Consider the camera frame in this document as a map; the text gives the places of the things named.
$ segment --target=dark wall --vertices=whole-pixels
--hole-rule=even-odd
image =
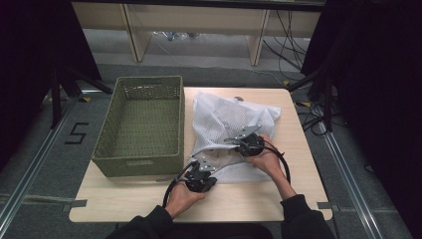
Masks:
[[[62,85],[73,67],[100,78],[69,1],[0,2],[0,169],[14,153],[59,70]]]
[[[337,82],[344,116],[414,238],[422,238],[421,6],[368,4]]]

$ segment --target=white mesh bag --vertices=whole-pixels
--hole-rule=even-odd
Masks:
[[[193,128],[196,141],[191,160],[206,159],[216,168],[213,176],[218,183],[268,180],[267,174],[245,162],[243,156],[227,138],[238,135],[244,126],[260,125],[256,134],[274,132],[274,121],[281,109],[237,99],[223,99],[198,93],[193,105]]]

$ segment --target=person's right hand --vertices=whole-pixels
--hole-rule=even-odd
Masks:
[[[270,137],[267,134],[263,134],[261,137],[264,139],[266,147],[273,148],[271,146],[272,143]],[[279,158],[273,152],[268,149],[264,149],[259,155],[248,157],[246,161],[253,163],[254,166],[265,171],[269,176],[271,176],[273,181],[276,183],[277,189],[279,190],[283,200],[296,195],[282,171]]]
[[[265,146],[273,148],[270,143],[270,137],[267,134],[262,134],[261,137],[265,141]],[[264,149],[259,155],[251,156],[246,159],[247,162],[253,163],[254,166],[266,172],[269,176],[273,177],[275,174],[283,174],[280,167],[279,158],[268,149]]]

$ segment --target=black device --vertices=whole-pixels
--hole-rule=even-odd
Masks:
[[[215,185],[217,178],[210,177],[211,171],[215,168],[209,165],[206,160],[201,162],[191,161],[168,185],[162,201],[162,207],[167,205],[168,196],[171,190],[179,181],[185,181],[187,188],[193,192],[207,192]]]
[[[186,186],[193,192],[207,192],[217,182],[217,178],[210,177],[211,172],[208,170],[200,170],[200,163],[192,166],[192,170],[186,172]]]
[[[280,153],[276,148],[264,139],[261,136],[258,136],[255,131],[260,129],[260,125],[245,126],[242,128],[242,131],[235,137],[226,138],[226,141],[231,141],[233,144],[238,145],[235,147],[235,150],[238,151],[242,156],[256,156],[259,155],[264,149],[269,150],[274,153],[279,160],[282,162],[283,167],[286,172],[286,179],[288,182],[291,182],[291,176],[289,171],[289,166],[284,158],[284,154]]]
[[[256,156],[264,150],[264,139],[255,133],[242,138],[239,143],[239,147],[235,150],[238,151],[242,156]]]

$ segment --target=basket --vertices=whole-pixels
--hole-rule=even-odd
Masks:
[[[179,173],[184,104],[181,77],[118,78],[93,162],[107,177]]]

